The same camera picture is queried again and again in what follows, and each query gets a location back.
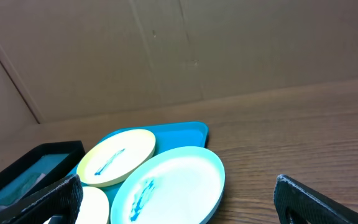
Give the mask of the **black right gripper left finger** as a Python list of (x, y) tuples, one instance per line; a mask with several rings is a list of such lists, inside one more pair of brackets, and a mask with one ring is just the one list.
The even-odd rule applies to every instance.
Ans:
[(0, 224), (44, 223), (54, 215), (58, 223), (74, 223), (83, 190), (78, 175), (69, 175), (0, 211)]

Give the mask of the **yellow plate with blue stain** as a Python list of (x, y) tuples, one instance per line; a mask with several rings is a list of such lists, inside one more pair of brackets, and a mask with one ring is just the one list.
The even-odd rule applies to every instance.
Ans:
[(86, 153), (76, 174), (92, 187), (118, 184), (154, 155), (156, 142), (154, 133), (146, 129), (115, 134)]

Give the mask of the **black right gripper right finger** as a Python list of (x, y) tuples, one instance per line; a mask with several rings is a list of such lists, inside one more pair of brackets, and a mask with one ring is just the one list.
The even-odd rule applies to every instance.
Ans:
[(277, 176), (273, 202), (281, 224), (358, 224), (358, 213), (292, 179)]

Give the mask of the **light blue plate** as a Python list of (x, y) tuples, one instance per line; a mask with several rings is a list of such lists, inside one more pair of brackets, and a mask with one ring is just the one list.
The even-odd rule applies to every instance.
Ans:
[(208, 223), (225, 186), (222, 160), (209, 149), (167, 150), (137, 168), (111, 205), (112, 224)]

